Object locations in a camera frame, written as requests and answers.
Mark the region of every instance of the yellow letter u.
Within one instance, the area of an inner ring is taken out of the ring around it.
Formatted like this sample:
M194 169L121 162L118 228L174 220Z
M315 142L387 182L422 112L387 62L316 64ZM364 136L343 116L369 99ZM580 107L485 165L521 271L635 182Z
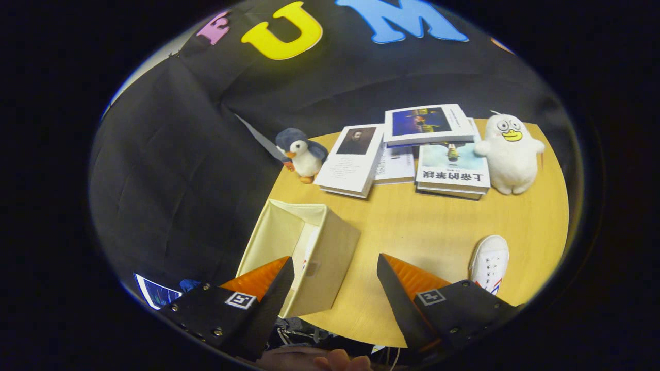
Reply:
M261 22L251 28L241 38L241 42L251 43L270 59L288 59L311 49L323 35L321 25L302 8L302 1L295 1L273 13L273 18L284 17L300 29L300 37L292 42L282 42L268 31L268 22Z

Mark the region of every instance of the stuffed toy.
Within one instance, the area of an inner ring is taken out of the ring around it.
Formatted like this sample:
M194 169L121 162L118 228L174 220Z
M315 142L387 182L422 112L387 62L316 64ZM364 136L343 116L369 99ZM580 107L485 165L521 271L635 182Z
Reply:
M493 112L496 115L486 122L486 135L475 145L475 153L486 157L495 189L505 195L523 193L536 179L536 155L545 145L532 138L517 117Z
M290 158L290 162L284 165L289 171L295 170L305 184L314 181L314 176L328 157L324 146L309 140L305 133L293 127L280 132L275 137L275 144L281 153Z

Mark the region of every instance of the beige storage box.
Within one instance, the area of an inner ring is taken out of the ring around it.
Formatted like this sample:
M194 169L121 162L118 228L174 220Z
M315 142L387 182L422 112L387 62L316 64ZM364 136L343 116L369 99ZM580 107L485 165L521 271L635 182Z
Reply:
M236 276L291 255L295 278L280 318L332 307L353 258L360 231L324 204L266 201Z

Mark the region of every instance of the stack of books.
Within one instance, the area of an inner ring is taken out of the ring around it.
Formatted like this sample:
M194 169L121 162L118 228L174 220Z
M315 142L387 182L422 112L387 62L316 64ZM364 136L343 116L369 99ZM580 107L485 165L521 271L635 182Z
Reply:
M490 188L475 121L458 104L385 112L385 123L345 127L314 184L367 198L374 184L415 183L420 193L479 200ZM417 172L412 147L419 146Z
M481 140L477 125L469 119L476 134L471 141L444 142L419 147L417 192L479 200L490 188L485 157L475 154Z

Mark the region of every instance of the penguin plush toy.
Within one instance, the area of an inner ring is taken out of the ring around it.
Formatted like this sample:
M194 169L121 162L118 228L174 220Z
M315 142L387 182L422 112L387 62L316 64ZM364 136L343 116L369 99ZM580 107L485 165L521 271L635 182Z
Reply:
M305 184L314 181L314 176L328 157L324 146L309 140L305 133L293 127L280 132L275 137L275 144L281 153L291 159L293 167L287 166L289 170L295 170Z
M543 153L545 145L532 138L517 117L495 113L486 122L486 135L475 153L486 157L495 189L505 195L523 193L536 179L536 155Z

